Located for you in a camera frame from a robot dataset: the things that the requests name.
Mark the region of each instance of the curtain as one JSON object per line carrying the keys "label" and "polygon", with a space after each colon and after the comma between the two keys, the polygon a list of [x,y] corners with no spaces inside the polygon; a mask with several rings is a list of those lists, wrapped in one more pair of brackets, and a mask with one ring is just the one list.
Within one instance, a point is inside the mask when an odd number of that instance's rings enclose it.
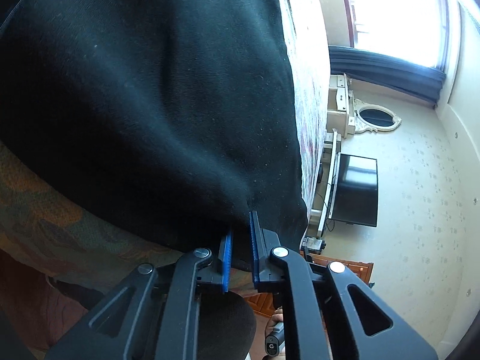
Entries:
{"label": "curtain", "polygon": [[446,75],[441,70],[351,47],[328,46],[331,74],[382,85],[437,104]]}

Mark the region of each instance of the bedspread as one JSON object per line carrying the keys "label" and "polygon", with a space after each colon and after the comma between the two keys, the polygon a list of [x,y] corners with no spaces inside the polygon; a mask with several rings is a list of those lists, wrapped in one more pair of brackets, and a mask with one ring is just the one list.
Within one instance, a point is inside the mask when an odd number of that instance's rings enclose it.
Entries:
{"label": "bedspread", "polygon": [[[318,0],[280,0],[294,79],[302,197],[308,215],[325,138],[330,74]],[[108,291],[136,265],[164,266],[181,255],[115,227],[72,203],[0,143],[0,248],[57,278]],[[252,294],[251,276],[232,271],[230,288]]]}

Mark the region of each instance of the flat screen tv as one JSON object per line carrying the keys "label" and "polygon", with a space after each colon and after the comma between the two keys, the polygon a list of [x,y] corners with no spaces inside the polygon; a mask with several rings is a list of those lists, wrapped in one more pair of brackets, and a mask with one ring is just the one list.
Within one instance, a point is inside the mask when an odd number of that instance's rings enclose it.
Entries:
{"label": "flat screen tv", "polygon": [[340,153],[328,219],[377,227],[377,160]]}

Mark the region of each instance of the wooden cabinet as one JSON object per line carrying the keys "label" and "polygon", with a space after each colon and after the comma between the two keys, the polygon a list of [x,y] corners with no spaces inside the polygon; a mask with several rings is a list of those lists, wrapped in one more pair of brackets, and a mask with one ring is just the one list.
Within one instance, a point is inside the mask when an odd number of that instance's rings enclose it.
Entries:
{"label": "wooden cabinet", "polygon": [[[324,257],[322,255],[311,255],[315,264],[320,266],[327,266],[328,263],[332,261],[340,261],[345,264],[354,274],[356,274],[364,283],[368,284],[371,276],[372,269],[374,264],[372,262],[354,262],[347,261],[344,259],[332,259],[329,257]],[[273,307],[273,296],[272,294],[258,294],[252,297],[245,298],[250,307],[258,315],[263,315],[267,318],[270,318],[275,312]]]}

